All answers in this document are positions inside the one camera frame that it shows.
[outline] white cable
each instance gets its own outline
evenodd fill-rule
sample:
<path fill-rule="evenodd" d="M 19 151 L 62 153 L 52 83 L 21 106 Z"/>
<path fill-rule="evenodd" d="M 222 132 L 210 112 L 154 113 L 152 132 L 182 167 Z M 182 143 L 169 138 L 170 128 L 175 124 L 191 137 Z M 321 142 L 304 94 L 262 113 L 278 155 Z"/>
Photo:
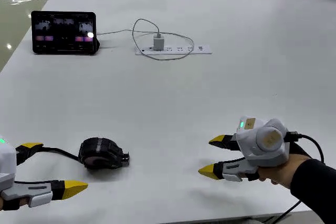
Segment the white cable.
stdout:
<path fill-rule="evenodd" d="M 154 32 L 154 31 L 137 31 L 137 30 L 135 30 L 135 27 L 136 27 L 136 25 L 137 25 L 137 23 L 139 21 L 146 21 L 146 22 L 151 23 L 152 25 L 154 25 L 157 28 L 158 31 Z M 139 52 L 141 53 L 141 55 L 143 55 L 143 56 L 145 56 L 147 58 L 150 58 L 152 60 L 158 60 L 158 61 L 180 60 L 180 59 L 183 59 L 183 58 L 187 57 L 188 55 L 190 55 L 190 53 L 194 50 L 194 47 L 195 47 L 195 43 L 194 43 L 194 41 L 191 38 L 189 38 L 187 36 L 184 36 L 184 35 L 181 35 L 181 34 L 176 34 L 176 33 L 167 33 L 167 32 L 163 33 L 163 32 L 160 32 L 160 29 L 159 29 L 159 27 L 156 24 L 154 24 L 153 22 L 151 22 L 151 21 L 149 21 L 147 19 L 143 19 L 143 18 L 139 18 L 137 21 L 135 21 L 135 23 L 133 25 L 133 29 L 123 29 L 123 30 L 120 30 L 120 31 L 111 31 L 111 32 L 108 32 L 108 33 L 101 33 L 101 34 L 97 34 L 97 35 L 117 34 L 117 33 L 123 32 L 123 31 L 131 31 L 132 32 L 132 39 L 134 41 L 134 44 L 137 47 L 137 49 L 139 50 Z M 175 35 L 175 36 L 178 36 L 178 37 L 181 37 L 181 38 L 184 38 L 184 39 L 188 39 L 191 42 L 192 48 L 191 48 L 191 50 L 187 54 L 185 54 L 185 55 L 183 55 L 181 57 L 169 58 L 169 59 L 158 59 L 158 58 L 146 55 L 146 54 L 144 54 L 142 52 L 142 50 L 138 46 L 137 41 L 135 40 L 134 33 L 147 33 L 147 34 L 156 34 L 156 33 L 158 33 L 158 34 Z"/>

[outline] black sleeve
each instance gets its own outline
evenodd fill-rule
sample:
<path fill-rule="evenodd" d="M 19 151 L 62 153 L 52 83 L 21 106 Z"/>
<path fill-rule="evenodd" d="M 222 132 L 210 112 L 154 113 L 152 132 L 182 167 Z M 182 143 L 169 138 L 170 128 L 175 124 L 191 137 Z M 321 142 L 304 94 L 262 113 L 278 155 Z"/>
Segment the black sleeve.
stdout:
<path fill-rule="evenodd" d="M 309 159 L 295 172 L 290 192 L 316 212 L 325 224 L 335 223 L 336 170 Z"/>

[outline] power strip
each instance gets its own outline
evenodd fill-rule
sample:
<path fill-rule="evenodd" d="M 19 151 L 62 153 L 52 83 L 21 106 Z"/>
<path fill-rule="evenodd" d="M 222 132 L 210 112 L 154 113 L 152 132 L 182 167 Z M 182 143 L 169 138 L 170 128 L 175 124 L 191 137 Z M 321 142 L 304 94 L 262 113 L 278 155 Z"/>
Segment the power strip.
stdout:
<path fill-rule="evenodd" d="M 140 49 L 145 55 L 185 55 L 192 49 L 192 47 L 165 46 L 163 51 L 154 51 L 153 47 L 142 47 Z M 138 49 L 136 49 L 135 54 L 141 55 Z M 194 50 L 190 54 L 210 55 L 212 54 L 212 51 L 209 45 L 195 45 Z"/>

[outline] tablet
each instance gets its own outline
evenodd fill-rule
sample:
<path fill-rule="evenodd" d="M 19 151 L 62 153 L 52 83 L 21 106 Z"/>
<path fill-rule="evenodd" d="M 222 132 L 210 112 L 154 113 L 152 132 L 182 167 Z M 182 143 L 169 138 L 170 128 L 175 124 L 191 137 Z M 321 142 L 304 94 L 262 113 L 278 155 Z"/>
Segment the tablet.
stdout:
<path fill-rule="evenodd" d="M 37 54 L 93 55 L 99 49 L 94 13 L 33 11 L 31 24 Z"/>

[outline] white table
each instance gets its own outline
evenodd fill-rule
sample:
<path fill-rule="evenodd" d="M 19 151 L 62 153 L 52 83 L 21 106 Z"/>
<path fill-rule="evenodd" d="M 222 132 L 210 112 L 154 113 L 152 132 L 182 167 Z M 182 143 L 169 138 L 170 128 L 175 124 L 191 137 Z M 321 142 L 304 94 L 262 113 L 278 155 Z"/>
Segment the white table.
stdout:
<path fill-rule="evenodd" d="M 15 146 L 42 141 L 74 154 L 83 140 L 105 136 L 130 152 L 131 165 L 89 173 L 60 155 L 37 154 L 18 168 L 18 180 L 76 179 L 88 189 L 1 212 L 2 222 L 159 223 L 285 211 L 296 199 L 280 186 L 216 182 L 197 170 L 241 157 L 207 142 L 233 133 L 245 114 L 315 137 L 336 167 L 335 1 L 49 0 L 44 10 L 94 11 L 99 32 L 143 17 L 210 44 L 214 54 L 157 62 L 136 56 L 123 33 L 102 37 L 93 57 L 34 55 L 29 30 L 0 74 L 1 134 Z M 318 157 L 313 145 L 301 145 Z"/>

